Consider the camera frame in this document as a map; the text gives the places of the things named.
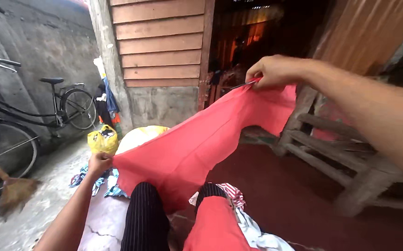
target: wooden chair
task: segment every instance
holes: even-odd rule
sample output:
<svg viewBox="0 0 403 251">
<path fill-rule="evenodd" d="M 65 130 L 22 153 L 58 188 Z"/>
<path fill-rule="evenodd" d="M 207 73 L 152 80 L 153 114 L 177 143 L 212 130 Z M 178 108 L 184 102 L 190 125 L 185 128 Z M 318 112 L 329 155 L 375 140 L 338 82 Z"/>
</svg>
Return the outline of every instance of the wooden chair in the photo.
<svg viewBox="0 0 403 251">
<path fill-rule="evenodd" d="M 367 140 L 354 128 L 344 123 L 326 120 L 309 114 L 317 91 L 304 87 L 299 96 L 296 109 L 289 118 L 280 140 L 273 147 L 278 156 L 287 151 L 317 168 L 328 177 L 345 187 L 334 205 L 345 216 L 355 216 L 366 206 L 385 206 L 403 209 L 403 201 L 379 198 L 395 182 L 403 182 L 403 173 L 387 158 L 370 150 Z M 348 141 L 328 142 L 315 139 L 310 133 L 301 131 L 304 124 L 332 131 Z M 352 178 L 311 153 L 323 155 L 334 160 L 357 174 Z"/>
</svg>

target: concrete floor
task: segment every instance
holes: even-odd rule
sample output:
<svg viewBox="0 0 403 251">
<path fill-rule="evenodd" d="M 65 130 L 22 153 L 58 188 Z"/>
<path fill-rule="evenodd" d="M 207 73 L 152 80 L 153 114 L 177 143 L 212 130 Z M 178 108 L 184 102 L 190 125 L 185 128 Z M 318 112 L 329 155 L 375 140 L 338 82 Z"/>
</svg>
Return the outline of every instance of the concrete floor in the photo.
<svg viewBox="0 0 403 251">
<path fill-rule="evenodd" d="M 44 183 L 20 213 L 0 220 L 0 250 L 31 250 L 75 191 L 70 179 L 90 155 L 81 139 L 39 161 L 33 176 Z M 297 158 L 276 157 L 267 146 L 239 145 L 207 180 L 237 186 L 261 229 L 296 251 L 403 250 L 403 210 L 368 208 L 355 218 L 341 217 L 332 201 L 342 187 Z M 106 189 L 102 185 L 91 201 L 79 250 L 120 249 L 128 199 L 104 198 Z M 170 219 L 175 246 L 182 247 L 195 220 L 193 207 Z"/>
<path fill-rule="evenodd" d="M 73 195 L 76 188 L 68 187 L 71 177 L 79 173 L 90 155 L 87 138 L 82 137 L 39 158 L 32 177 L 42 184 L 20 212 L 11 214 L 6 222 L 0 219 L 0 250 L 31 250 Z"/>
</svg>

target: gray wall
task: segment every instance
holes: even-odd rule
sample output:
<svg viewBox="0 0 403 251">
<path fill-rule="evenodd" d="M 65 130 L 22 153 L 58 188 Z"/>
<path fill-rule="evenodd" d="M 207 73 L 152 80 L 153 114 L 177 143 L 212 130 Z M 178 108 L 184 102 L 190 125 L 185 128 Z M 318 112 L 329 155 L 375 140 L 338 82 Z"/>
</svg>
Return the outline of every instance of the gray wall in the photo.
<svg viewBox="0 0 403 251">
<path fill-rule="evenodd" d="M 129 87 L 133 127 L 173 127 L 197 112 L 198 87 Z"/>
<path fill-rule="evenodd" d="M 101 81 L 93 65 L 99 52 L 87 8 L 67 0 L 0 0 L 0 8 L 0 58 L 22 64 L 18 73 L 0 68 L 1 100 L 27 112 L 54 113 L 51 86 L 41 77 L 63 77 L 58 88 L 86 83 L 94 94 Z M 69 125 L 55 139 L 46 127 L 26 125 L 41 136 L 44 150 L 82 133 Z"/>
</svg>

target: bicycle seat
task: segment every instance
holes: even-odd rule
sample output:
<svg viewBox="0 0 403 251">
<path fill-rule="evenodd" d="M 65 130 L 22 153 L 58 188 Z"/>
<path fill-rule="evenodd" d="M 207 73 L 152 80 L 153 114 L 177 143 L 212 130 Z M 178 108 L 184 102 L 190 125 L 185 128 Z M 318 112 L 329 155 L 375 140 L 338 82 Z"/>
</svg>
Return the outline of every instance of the bicycle seat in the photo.
<svg viewBox="0 0 403 251">
<path fill-rule="evenodd" d="M 63 78 L 41 78 L 39 79 L 41 82 L 50 83 L 50 84 L 57 84 L 64 82 Z"/>
</svg>

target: striped cloth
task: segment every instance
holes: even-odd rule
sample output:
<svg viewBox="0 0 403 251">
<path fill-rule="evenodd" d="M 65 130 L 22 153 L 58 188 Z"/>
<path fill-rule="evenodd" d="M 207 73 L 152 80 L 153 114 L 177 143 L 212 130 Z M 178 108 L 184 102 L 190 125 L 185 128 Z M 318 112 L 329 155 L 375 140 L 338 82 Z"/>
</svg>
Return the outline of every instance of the striped cloth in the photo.
<svg viewBox="0 0 403 251">
<path fill-rule="evenodd" d="M 241 208 L 243 210 L 243 206 L 246 205 L 245 200 L 243 199 L 243 193 L 238 190 L 237 187 L 229 184 L 229 183 L 222 183 L 216 184 L 219 186 L 227 195 L 232 198 L 232 203 L 234 203 L 235 207 Z"/>
</svg>

